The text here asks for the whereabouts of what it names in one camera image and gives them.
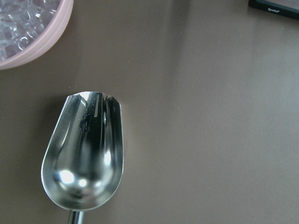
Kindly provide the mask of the steel ice scoop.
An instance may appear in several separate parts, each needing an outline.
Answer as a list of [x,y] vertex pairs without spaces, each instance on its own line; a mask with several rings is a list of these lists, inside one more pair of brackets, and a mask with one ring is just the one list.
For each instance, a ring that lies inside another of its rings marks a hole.
[[108,94],[69,95],[47,146],[41,180],[49,199],[81,224],[87,211],[107,203],[124,169],[121,105]]

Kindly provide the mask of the pink bowl of ice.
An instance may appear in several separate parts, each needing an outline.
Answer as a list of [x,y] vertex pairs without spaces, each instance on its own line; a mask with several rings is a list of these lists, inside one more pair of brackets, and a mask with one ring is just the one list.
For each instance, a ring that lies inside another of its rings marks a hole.
[[2,0],[0,68],[31,62],[47,52],[65,31],[72,0]]

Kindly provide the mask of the black frame box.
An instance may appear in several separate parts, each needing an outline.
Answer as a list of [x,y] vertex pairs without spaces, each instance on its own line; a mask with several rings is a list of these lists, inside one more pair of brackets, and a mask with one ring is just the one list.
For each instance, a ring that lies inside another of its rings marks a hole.
[[298,0],[249,0],[250,7],[292,19],[299,19]]

